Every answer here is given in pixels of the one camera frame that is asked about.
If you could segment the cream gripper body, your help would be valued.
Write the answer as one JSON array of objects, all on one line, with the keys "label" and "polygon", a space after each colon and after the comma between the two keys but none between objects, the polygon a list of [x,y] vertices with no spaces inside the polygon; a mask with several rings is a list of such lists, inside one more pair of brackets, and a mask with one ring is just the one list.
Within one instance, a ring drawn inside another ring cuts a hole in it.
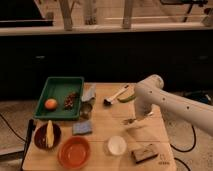
[{"label": "cream gripper body", "polygon": [[135,118],[137,121],[144,120],[152,114],[151,106],[135,107]]}]

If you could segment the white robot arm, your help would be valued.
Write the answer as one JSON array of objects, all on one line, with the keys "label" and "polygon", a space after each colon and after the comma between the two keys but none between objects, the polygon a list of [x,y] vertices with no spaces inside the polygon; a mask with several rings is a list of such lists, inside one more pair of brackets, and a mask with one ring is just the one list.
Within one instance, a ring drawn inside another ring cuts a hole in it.
[{"label": "white robot arm", "polygon": [[151,112],[152,105],[157,105],[213,136],[213,106],[168,93],[163,87],[159,75],[151,75],[135,85],[134,109],[138,120]]}]

